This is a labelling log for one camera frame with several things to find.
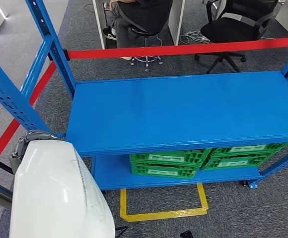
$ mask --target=black smartphone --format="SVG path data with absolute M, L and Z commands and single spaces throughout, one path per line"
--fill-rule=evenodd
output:
M 186 231 L 181 234 L 181 238 L 193 238 L 190 231 Z

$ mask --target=yellow floor marking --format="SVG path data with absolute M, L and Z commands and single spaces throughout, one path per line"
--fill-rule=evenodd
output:
M 198 190 L 198 194 L 200 199 L 202 207 L 179 210 L 179 211 L 143 213 L 143 214 L 135 214 L 135 215 L 126 214 L 126 189 L 121 189 L 120 199 L 119 199 L 120 201 L 119 216 L 122 219 L 125 220 L 127 222 L 141 222 L 141 221 L 152 221 L 152 220 L 169 219 L 169 218 L 177 218 L 177 217 L 206 215 L 207 214 L 208 203 L 206 198 L 205 191 L 203 190 L 203 184 L 197 183 L 197 188 Z

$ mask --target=person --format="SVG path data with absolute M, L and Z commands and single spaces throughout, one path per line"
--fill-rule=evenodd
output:
M 110 25 L 103 32 L 107 38 L 116 41 L 118 48 L 128 48 L 130 46 L 130 25 L 157 34 L 169 18 L 172 4 L 172 0 L 110 0 Z

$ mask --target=crate label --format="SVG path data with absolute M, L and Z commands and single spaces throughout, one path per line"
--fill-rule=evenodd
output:
M 235 146 L 231 148 L 230 152 L 243 152 L 252 150 L 264 150 L 266 145 L 254 145 L 254 146 Z
M 184 162 L 184 156 L 167 156 L 167 155 L 153 155 L 150 154 L 149 160 L 159 160 L 159 161 L 174 161 L 174 162 Z
M 172 176 L 178 176 L 178 172 L 178 171 L 161 171 L 161 170 L 148 170 L 148 174 L 152 174 L 152 175 L 172 175 Z
M 237 161 L 237 162 L 221 162 L 217 167 L 227 167 L 227 166 L 242 166 L 247 165 L 248 160 Z

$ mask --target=shelf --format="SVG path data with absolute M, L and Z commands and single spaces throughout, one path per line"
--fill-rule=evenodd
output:
M 133 175 L 128 155 L 97 156 L 92 161 L 92 176 L 101 190 L 121 188 L 141 188 L 153 186 L 175 186 L 193 183 L 209 183 L 258 179 L 261 175 L 257 167 L 221 170 L 199 170 L 190 180 L 158 176 Z
M 288 142 L 279 71 L 78 83 L 67 131 L 81 156 Z

